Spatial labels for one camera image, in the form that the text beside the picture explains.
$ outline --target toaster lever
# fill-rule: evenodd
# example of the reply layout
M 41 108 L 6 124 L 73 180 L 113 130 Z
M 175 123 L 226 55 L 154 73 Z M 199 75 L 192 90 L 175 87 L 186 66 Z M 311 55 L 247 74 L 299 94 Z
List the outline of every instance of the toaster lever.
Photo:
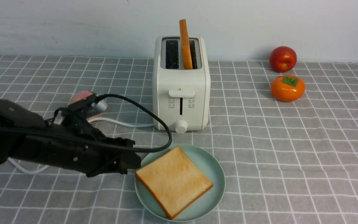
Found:
M 194 91 L 186 91 L 182 88 L 180 90 L 169 90 L 168 94 L 174 98 L 192 98 L 194 97 Z

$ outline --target black cable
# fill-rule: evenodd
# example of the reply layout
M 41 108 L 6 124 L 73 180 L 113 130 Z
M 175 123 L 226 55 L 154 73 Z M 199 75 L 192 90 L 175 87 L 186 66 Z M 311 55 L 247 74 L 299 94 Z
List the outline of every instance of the black cable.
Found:
M 61 111 L 61 112 L 66 112 L 66 113 L 72 115 L 74 118 L 76 118 L 79 122 L 81 122 L 81 123 L 85 126 L 86 130 L 87 130 L 87 131 L 89 132 L 89 134 L 94 138 L 94 140 L 95 140 L 96 142 L 98 141 L 98 139 L 96 138 L 96 136 L 94 135 L 94 133 L 91 131 L 91 129 L 93 129 L 92 125 L 91 125 L 85 118 L 83 118 L 83 117 L 81 117 L 80 115 L 78 115 L 78 113 L 75 113 L 74 111 L 72 111 L 72 110 L 70 110 L 70 109 L 68 109 L 68 108 L 64 108 L 64 107 L 59 107 L 59 108 L 57 108 L 57 109 L 55 110 L 55 112 L 54 112 L 53 118 L 50 119 L 52 122 L 55 121 L 57 115 L 59 114 L 59 111 Z
M 61 140 L 71 141 L 71 142 L 84 144 L 84 145 L 89 145 L 89 146 L 103 147 L 103 148 L 106 148 L 106 149 L 110 149 L 112 151 L 132 151 L 132 152 L 142 152 L 142 153 L 160 152 L 160 151 L 168 148 L 172 144 L 172 133 L 169 130 L 168 126 L 164 123 L 164 121 L 162 121 L 158 116 L 156 116 L 151 111 L 149 111 L 148 109 L 146 109 L 142 105 L 138 104 L 137 102 L 135 102 L 135 101 L 133 101 L 133 100 L 131 100 L 131 99 L 125 97 L 125 96 L 121 96 L 121 95 L 116 95 L 116 94 L 99 95 L 97 97 L 97 102 L 101 101 L 101 100 L 103 100 L 105 98 L 108 98 L 108 97 L 115 97 L 115 98 L 119 98 L 119 99 L 128 101 L 128 102 L 132 103 L 133 105 L 137 106 L 138 108 L 140 108 L 141 110 L 145 111 L 148 115 L 152 116 L 152 118 L 156 119 L 165 128 L 165 131 L 168 134 L 168 142 L 163 146 L 147 149 L 147 148 L 117 146 L 117 145 L 112 145 L 112 144 L 108 144 L 108 143 L 96 142 L 96 141 L 91 141 L 91 140 L 87 140 L 87 139 L 82 139 L 82 138 L 78 138 L 78 137 L 61 136 L 61 135 L 58 135 L 58 134 L 48 133 L 48 132 L 38 131 L 38 130 L 33 130 L 33 129 L 29 129 L 29 128 L 6 128 L 6 127 L 3 127 L 3 128 L 0 128 L 0 133 L 16 133 L 16 134 L 40 136 L 40 137 L 46 137 L 46 138 L 53 138 L 53 139 L 61 139 Z

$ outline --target toaster knob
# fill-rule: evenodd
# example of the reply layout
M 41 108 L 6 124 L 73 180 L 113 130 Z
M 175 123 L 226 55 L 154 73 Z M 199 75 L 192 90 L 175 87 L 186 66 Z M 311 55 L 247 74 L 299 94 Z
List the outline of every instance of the toaster knob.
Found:
M 187 122 L 183 120 L 179 120 L 175 123 L 175 132 L 179 134 L 183 134 L 187 131 Z

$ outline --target white wall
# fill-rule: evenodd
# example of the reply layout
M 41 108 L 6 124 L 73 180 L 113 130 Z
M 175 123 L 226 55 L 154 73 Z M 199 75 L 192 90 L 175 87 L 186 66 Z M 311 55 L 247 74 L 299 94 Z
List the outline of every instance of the white wall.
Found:
M 153 57 L 184 18 L 209 59 L 358 61 L 358 0 L 0 0 L 0 54 Z

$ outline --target toaster slot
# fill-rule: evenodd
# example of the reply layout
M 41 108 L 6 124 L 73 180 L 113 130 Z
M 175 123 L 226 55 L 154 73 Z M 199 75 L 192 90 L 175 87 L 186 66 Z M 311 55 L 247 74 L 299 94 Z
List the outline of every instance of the toaster slot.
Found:
M 165 68 L 179 69 L 179 42 L 177 40 L 167 40 L 165 49 Z
M 183 114 L 183 98 L 180 98 L 180 109 L 179 109 L 179 113 L 180 113 L 180 115 L 182 115 Z
M 196 43 L 194 40 L 190 40 L 190 55 L 193 69 L 197 69 L 197 58 L 196 58 Z

